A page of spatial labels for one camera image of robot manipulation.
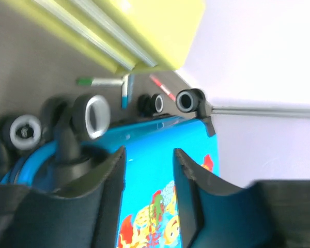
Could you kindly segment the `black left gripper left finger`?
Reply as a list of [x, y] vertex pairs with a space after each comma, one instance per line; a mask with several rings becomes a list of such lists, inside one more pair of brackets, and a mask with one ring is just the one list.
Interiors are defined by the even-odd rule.
[[53, 193], [0, 184], [0, 247], [115, 247], [126, 150]]

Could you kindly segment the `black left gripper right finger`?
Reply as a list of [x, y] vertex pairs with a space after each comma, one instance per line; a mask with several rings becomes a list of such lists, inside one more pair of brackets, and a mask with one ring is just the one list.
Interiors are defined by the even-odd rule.
[[183, 247], [310, 247], [310, 180], [235, 186], [175, 149]]

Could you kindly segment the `blue suitcase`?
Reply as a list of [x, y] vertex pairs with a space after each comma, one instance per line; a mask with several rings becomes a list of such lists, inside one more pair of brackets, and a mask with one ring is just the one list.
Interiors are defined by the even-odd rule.
[[20, 184], [53, 193], [126, 150], [125, 186], [115, 247], [182, 247], [173, 171], [182, 149], [208, 171], [219, 172], [218, 146], [206, 98], [200, 89], [182, 90], [176, 106], [187, 119], [163, 114], [160, 94], [142, 95], [139, 122], [112, 125], [101, 95], [71, 101], [49, 98], [40, 117], [0, 118], [0, 184]]

